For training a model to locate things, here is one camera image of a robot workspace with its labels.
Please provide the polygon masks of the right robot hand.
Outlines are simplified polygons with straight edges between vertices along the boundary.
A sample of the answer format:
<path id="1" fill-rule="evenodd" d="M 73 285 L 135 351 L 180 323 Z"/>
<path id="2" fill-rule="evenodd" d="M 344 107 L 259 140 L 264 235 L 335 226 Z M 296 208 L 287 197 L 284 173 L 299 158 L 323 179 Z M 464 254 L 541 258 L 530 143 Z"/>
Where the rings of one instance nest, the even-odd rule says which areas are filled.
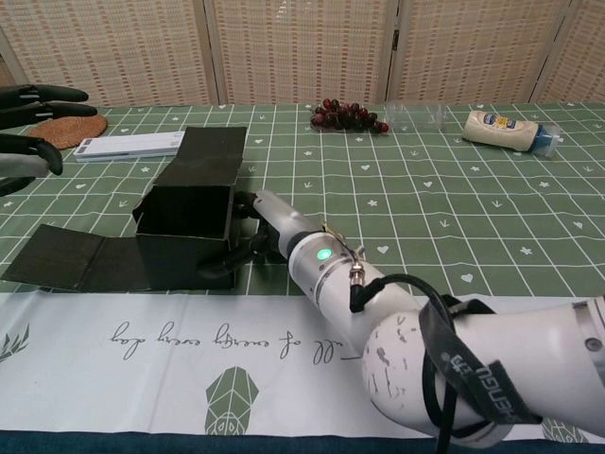
<path id="1" fill-rule="evenodd" d="M 320 230 L 309 218 L 271 191 L 239 191 L 234 196 L 235 216 L 259 220 L 256 234 L 213 262 L 200 263 L 199 275 L 208 280 L 226 276 L 257 256 L 279 253 L 288 259 L 306 236 Z"/>

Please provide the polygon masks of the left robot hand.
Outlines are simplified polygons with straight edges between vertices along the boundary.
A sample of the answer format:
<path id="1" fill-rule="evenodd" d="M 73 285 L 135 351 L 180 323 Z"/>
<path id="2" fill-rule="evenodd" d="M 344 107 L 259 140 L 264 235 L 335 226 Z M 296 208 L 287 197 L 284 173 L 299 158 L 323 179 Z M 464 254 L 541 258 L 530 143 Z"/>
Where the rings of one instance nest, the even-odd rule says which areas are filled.
<path id="1" fill-rule="evenodd" d="M 66 116 L 97 114 L 85 102 L 89 95 L 79 89 L 57 85 L 22 84 L 1 89 L 1 129 L 31 125 Z M 18 192 L 49 173 L 60 175 L 60 151 L 42 138 L 1 134 L 1 195 Z"/>

